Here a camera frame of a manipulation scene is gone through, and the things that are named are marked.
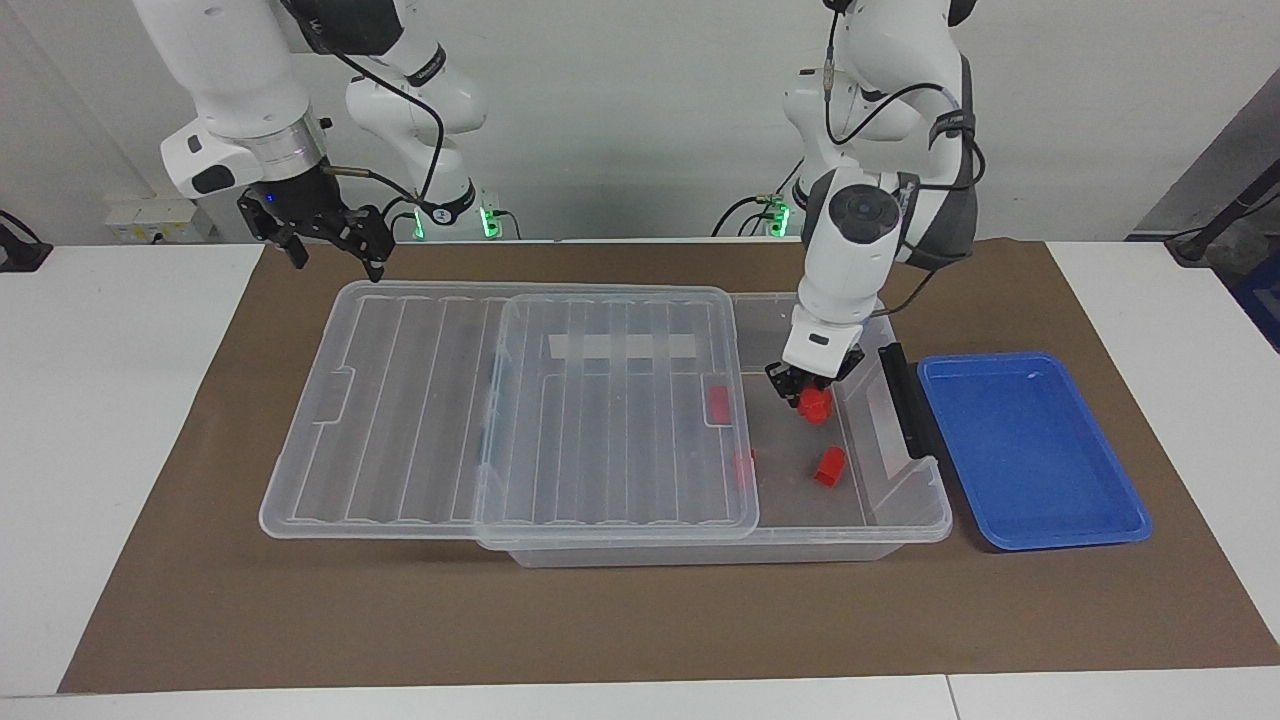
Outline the clear ribbed box lid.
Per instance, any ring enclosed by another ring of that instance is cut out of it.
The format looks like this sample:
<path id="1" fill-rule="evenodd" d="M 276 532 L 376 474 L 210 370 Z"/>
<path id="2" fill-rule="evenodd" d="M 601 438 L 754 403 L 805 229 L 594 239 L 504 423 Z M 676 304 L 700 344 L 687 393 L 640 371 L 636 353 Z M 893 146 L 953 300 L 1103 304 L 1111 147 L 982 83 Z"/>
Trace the clear ribbed box lid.
<path id="1" fill-rule="evenodd" d="M 733 301 L 705 286 L 355 282 L 259 510 L 276 539 L 741 539 Z M 726 386 L 731 427 L 707 421 Z"/>

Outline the dark grey box latch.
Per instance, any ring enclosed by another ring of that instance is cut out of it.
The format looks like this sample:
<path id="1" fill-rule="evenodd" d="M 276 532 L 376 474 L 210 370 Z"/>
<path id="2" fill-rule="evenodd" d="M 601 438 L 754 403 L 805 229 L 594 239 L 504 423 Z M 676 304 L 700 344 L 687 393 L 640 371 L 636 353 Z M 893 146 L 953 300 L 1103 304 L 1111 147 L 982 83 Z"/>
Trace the dark grey box latch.
<path id="1" fill-rule="evenodd" d="M 900 342 L 879 348 L 878 356 L 908 455 L 911 459 L 938 457 L 940 432 L 916 366 L 908 361 Z"/>

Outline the clear plastic storage box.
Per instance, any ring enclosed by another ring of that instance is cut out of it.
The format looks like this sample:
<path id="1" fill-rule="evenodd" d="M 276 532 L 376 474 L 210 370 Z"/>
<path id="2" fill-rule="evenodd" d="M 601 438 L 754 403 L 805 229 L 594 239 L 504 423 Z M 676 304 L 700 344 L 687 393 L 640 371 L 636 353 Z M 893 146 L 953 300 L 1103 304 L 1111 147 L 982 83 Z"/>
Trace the clear plastic storage box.
<path id="1" fill-rule="evenodd" d="M 878 350 L 897 342 L 890 323 L 874 319 L 867 357 L 833 387 L 835 411 L 814 427 L 774 395 L 764 366 L 788 331 L 794 297 L 739 293 L 733 299 L 742 386 L 755 454 L 760 520 L 741 539 L 589 541 L 484 539 L 526 568 L 626 568 L 780 562 L 856 562 L 882 559 L 905 544 L 946 538 L 952 512 L 938 462 L 911 459 L 895 415 Z M 847 455 L 841 482 L 814 482 L 820 455 Z"/>

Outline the blue plastic tray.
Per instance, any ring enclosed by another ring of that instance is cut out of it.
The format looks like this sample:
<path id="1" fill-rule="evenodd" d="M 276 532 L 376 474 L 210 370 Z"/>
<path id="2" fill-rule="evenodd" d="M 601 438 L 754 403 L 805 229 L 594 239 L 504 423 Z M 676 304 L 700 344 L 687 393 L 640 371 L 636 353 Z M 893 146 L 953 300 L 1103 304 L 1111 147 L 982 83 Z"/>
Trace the blue plastic tray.
<path id="1" fill-rule="evenodd" d="M 993 547 L 1027 552 L 1152 537 L 1149 511 L 1052 354 L 931 356 L 916 375 L 977 528 Z"/>

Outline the black table clamp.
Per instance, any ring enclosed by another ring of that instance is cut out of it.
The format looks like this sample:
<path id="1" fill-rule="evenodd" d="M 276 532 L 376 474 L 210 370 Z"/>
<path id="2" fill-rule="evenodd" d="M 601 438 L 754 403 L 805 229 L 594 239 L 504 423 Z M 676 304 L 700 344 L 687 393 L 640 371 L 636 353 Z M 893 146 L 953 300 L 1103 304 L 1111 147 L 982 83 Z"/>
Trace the black table clamp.
<path id="1" fill-rule="evenodd" d="M 0 274 L 36 272 L 52 250 L 22 219 L 0 209 Z"/>

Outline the brown table mat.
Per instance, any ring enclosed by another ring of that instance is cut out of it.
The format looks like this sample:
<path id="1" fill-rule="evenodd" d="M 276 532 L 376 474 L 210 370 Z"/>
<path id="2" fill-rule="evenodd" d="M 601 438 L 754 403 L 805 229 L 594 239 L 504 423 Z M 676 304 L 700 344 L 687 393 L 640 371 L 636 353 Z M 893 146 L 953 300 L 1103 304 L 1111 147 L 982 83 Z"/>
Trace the brown table mat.
<path id="1" fill-rule="evenodd" d="M 67 693 L 1280 665 L 1280 643 L 1042 243 L 987 240 L 893 318 L 908 356 L 1060 357 L 1155 523 L 996 553 L 530 570 L 468 542 L 273 539 L 259 506 L 353 259 L 268 250 L 67 669 Z"/>

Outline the black stand leg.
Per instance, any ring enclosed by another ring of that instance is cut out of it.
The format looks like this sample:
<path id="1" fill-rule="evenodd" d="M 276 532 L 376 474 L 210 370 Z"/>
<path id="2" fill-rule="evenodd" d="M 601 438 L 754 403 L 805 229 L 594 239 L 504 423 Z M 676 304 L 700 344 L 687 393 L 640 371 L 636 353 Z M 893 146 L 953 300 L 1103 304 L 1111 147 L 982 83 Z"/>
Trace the black stand leg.
<path id="1" fill-rule="evenodd" d="M 1272 161 L 1238 196 L 1204 225 L 1180 231 L 1164 240 L 1180 266 L 1203 266 L 1213 241 L 1243 218 L 1265 210 L 1280 199 L 1280 158 Z"/>

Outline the blue crate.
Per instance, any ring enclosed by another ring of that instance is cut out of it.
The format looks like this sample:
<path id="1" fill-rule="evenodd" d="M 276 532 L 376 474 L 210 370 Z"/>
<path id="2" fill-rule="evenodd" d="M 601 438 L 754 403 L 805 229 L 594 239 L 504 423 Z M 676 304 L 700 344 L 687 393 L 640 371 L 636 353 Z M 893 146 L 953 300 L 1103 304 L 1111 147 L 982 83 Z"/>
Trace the blue crate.
<path id="1" fill-rule="evenodd" d="M 1242 311 L 1280 354 L 1280 251 L 1229 288 Z"/>

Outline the white wall power strip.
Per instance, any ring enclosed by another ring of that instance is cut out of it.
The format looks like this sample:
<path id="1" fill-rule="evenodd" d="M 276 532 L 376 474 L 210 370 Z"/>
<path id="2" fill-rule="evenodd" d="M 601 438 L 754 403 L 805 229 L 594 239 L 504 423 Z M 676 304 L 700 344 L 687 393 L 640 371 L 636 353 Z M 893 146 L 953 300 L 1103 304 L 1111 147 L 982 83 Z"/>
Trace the white wall power strip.
<path id="1" fill-rule="evenodd" d="M 102 224 L 122 243 L 219 242 L 211 218 L 188 199 L 119 202 L 109 208 Z"/>

